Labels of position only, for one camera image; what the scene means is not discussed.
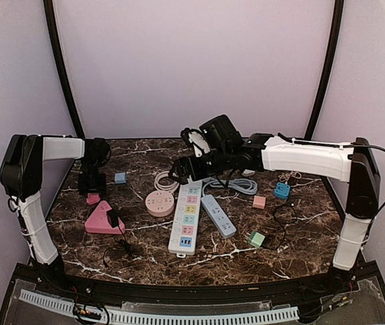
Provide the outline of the pink adapter plug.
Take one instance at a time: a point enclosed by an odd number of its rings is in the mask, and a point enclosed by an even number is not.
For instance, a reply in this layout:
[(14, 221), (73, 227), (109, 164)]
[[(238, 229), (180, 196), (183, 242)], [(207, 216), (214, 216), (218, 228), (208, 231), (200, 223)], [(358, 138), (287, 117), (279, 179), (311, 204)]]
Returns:
[(255, 209), (264, 209), (266, 206), (266, 198), (263, 196), (254, 196), (252, 207)]

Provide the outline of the light blue adapter plug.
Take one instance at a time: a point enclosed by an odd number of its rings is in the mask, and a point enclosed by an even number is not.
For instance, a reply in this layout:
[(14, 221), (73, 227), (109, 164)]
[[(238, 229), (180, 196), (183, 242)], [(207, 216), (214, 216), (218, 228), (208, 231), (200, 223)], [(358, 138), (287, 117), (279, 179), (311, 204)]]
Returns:
[(127, 183), (127, 174), (115, 173), (115, 184), (125, 184), (125, 183)]

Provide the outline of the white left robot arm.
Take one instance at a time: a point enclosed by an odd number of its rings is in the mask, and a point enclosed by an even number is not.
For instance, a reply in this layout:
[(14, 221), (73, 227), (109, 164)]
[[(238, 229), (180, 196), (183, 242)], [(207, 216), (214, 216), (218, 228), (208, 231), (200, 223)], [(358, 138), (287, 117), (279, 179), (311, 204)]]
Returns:
[(106, 192), (106, 175), (100, 168), (110, 159), (111, 149), (102, 138), (79, 139), (71, 136), (18, 135), (10, 139), (0, 167), (0, 183), (8, 195), (10, 211), (18, 216), (22, 235), (31, 256), (42, 265), (58, 260), (41, 206), (43, 163), (50, 160), (79, 160), (78, 192)]

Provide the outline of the pink cube adapter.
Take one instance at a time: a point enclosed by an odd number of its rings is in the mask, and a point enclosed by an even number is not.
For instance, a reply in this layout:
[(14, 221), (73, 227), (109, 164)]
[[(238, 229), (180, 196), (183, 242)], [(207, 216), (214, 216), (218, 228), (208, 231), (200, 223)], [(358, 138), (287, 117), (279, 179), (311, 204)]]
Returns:
[(100, 202), (100, 194), (99, 193), (88, 193), (86, 198), (86, 203), (88, 205), (98, 204)]

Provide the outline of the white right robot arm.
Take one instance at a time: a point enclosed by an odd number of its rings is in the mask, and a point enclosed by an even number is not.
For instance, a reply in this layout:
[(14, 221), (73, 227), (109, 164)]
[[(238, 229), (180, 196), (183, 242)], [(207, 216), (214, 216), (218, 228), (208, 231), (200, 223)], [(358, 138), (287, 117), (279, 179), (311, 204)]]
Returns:
[(230, 119), (217, 116), (195, 131), (201, 140), (185, 128), (181, 137), (195, 154), (176, 159), (169, 178), (185, 185), (220, 176), (225, 171), (295, 171), (336, 179), (348, 184), (345, 218), (333, 257), (333, 268), (322, 277), (321, 287), (337, 293), (348, 281), (350, 270), (374, 219), (384, 208), (380, 200), (380, 172), (371, 145), (365, 138), (354, 142), (313, 142), (281, 133), (254, 133), (241, 136)]

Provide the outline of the green adapter plug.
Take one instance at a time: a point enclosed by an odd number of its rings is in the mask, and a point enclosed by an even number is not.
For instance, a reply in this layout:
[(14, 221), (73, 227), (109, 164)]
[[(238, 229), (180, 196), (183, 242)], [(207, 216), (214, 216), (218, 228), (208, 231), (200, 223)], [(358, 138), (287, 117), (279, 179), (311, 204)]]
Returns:
[(253, 247), (261, 248), (262, 245), (264, 244), (265, 238), (266, 238), (265, 235), (254, 231), (249, 236), (248, 243)]

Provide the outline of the blue cube adapter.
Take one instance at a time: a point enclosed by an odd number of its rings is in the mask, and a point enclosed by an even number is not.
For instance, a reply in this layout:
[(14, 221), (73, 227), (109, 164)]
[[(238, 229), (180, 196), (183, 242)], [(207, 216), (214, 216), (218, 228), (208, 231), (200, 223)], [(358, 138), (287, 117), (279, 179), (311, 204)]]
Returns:
[(274, 195), (277, 198), (286, 200), (290, 195), (290, 191), (291, 191), (291, 187), (288, 184), (278, 182), (274, 189)]

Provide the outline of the white square adapter plug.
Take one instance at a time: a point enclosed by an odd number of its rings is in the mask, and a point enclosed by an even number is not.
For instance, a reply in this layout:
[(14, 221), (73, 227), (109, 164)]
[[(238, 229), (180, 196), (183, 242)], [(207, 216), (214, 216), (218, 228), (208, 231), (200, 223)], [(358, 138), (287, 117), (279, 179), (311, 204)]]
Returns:
[(243, 176), (245, 176), (245, 177), (249, 177), (249, 176), (254, 175), (254, 174), (255, 174), (255, 171), (246, 169), (246, 170), (244, 170), (241, 174), (242, 174)]

